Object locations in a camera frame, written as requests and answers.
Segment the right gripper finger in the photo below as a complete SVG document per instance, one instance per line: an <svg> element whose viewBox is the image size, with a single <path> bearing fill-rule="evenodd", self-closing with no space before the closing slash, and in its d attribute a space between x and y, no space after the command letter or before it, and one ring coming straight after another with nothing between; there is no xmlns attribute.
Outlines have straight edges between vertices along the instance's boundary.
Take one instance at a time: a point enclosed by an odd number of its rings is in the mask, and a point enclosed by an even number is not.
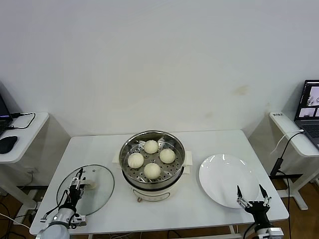
<svg viewBox="0 0 319 239"><path fill-rule="evenodd" d="M262 196L264 198L263 206L269 206L269 202L270 202L272 197L268 196L267 191L262 187L261 184L259 184L259 188L260 188L260 191L261 191Z"/></svg>
<svg viewBox="0 0 319 239"><path fill-rule="evenodd" d="M243 198L243 195L241 193L240 187L237 185L237 203L242 207L242 208L249 208L251 207L251 204L249 201Z"/></svg>

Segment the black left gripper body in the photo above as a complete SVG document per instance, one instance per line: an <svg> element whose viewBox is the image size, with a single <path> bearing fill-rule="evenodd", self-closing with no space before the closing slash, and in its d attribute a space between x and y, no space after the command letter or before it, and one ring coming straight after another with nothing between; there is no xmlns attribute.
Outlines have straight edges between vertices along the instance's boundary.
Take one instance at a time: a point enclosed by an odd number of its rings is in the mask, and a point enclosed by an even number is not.
<svg viewBox="0 0 319 239"><path fill-rule="evenodd" d="M69 197L66 201L66 207L70 209L75 209L78 201L81 199L83 194L83 189L70 188Z"/></svg>

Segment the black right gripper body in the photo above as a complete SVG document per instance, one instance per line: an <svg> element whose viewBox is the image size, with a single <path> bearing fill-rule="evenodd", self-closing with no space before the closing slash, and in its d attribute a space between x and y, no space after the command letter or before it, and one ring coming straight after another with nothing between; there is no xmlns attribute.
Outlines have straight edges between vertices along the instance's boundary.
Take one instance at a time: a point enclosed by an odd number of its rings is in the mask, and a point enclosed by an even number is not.
<svg viewBox="0 0 319 239"><path fill-rule="evenodd" d="M262 201L249 201L245 211L251 214L257 228L269 228L271 223L267 217L270 207L265 206Z"/></svg>

